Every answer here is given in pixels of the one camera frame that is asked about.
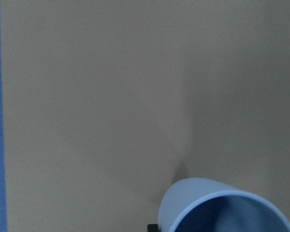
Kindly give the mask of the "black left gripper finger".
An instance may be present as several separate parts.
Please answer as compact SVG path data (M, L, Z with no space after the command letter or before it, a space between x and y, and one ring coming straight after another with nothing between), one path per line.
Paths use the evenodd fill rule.
M147 232L159 232L158 224L148 224L147 225Z

